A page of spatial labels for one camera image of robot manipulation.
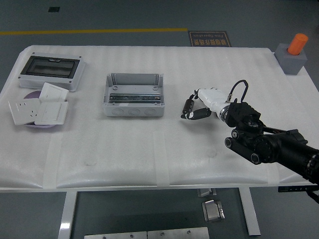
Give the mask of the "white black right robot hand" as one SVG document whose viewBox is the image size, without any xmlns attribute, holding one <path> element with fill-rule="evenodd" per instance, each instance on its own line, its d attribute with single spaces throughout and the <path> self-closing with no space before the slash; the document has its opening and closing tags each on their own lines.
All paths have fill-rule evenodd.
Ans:
<svg viewBox="0 0 319 239">
<path fill-rule="evenodd" d="M 205 107 L 193 110 L 194 99 L 200 99 Z M 199 120 L 211 116 L 212 113 L 216 113 L 217 117 L 225 122 L 230 105 L 226 100 L 226 95 L 219 89 L 198 89 L 186 100 L 181 118 L 187 120 Z"/>
</svg>

